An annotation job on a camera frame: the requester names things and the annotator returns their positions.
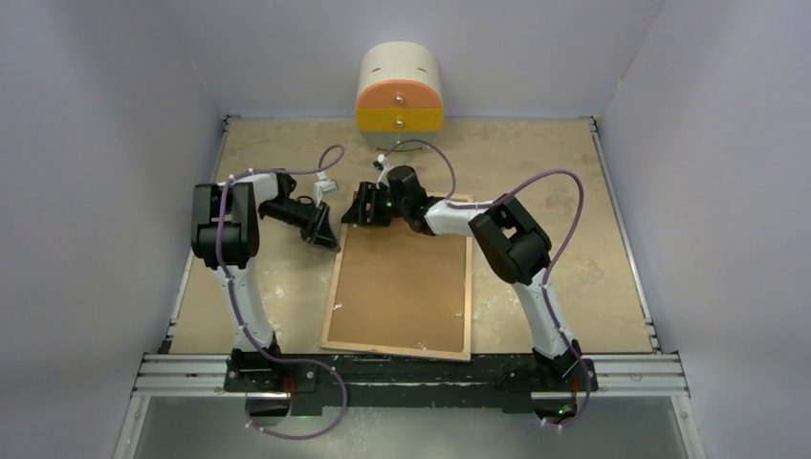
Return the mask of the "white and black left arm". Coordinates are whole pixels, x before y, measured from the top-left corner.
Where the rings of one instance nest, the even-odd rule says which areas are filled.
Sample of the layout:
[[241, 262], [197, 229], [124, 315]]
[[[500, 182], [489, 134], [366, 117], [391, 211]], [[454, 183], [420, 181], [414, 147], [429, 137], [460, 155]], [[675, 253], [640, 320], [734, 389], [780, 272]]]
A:
[[308, 245], [340, 251], [330, 208], [305, 196], [294, 198], [293, 175], [283, 169], [246, 172], [193, 190], [190, 246], [212, 270], [230, 309], [233, 346], [230, 372], [272, 391], [293, 371], [318, 370], [313, 359], [285, 357], [268, 319], [255, 272], [259, 223], [271, 218], [297, 228]]

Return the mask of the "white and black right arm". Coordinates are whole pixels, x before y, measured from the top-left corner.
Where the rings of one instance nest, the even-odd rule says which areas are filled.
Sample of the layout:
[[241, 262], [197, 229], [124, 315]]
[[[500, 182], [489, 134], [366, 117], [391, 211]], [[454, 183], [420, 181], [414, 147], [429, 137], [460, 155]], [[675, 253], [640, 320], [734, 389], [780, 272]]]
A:
[[552, 241], [515, 192], [493, 201], [462, 203], [429, 194], [415, 169], [390, 169], [382, 183], [362, 182], [344, 224], [387, 227], [401, 218], [415, 232], [473, 239], [496, 276], [515, 291], [529, 323], [539, 381], [559, 389], [586, 373], [579, 344], [565, 324], [551, 283]]

